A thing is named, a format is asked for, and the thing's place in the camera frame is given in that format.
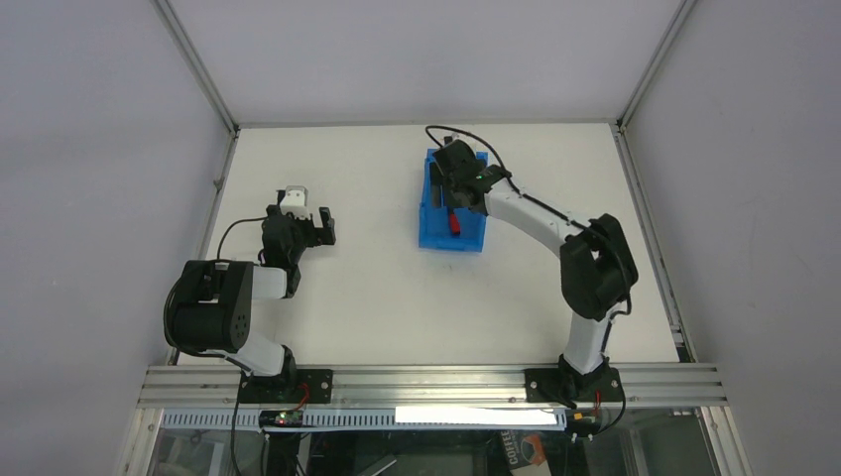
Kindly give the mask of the red handled screwdriver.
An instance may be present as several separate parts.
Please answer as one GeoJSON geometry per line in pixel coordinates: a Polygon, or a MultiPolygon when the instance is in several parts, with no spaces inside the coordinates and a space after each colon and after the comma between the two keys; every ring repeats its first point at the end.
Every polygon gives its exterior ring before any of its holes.
{"type": "Polygon", "coordinates": [[[461,234],[461,226],[455,211],[452,208],[447,209],[448,228],[452,236],[459,236],[461,234]]]}

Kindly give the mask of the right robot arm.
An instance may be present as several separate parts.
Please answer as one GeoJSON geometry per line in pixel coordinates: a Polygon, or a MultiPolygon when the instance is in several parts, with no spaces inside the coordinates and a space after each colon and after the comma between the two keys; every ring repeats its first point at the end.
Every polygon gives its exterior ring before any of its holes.
{"type": "Polygon", "coordinates": [[[511,225],[557,259],[560,292],[573,313],[558,367],[579,381],[605,373],[613,321],[632,312],[639,279],[620,221],[608,213],[584,220],[559,210],[517,187],[500,162],[479,160],[461,139],[441,143],[432,160],[446,205],[511,225]]]}

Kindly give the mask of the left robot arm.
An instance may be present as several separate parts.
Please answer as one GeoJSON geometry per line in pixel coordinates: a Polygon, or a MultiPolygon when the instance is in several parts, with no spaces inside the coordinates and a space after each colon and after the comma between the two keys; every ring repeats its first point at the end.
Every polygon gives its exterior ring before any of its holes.
{"type": "Polygon", "coordinates": [[[305,250],[333,246],[335,220],[327,207],[318,210],[316,225],[307,210],[296,217],[279,205],[262,217],[232,223],[258,223],[262,248],[258,260],[189,260],[184,264],[164,304],[167,342],[178,352],[198,358],[222,358],[246,375],[293,381],[296,363],[286,345],[251,327],[255,300],[293,298],[301,281],[300,259],[305,250]]]}

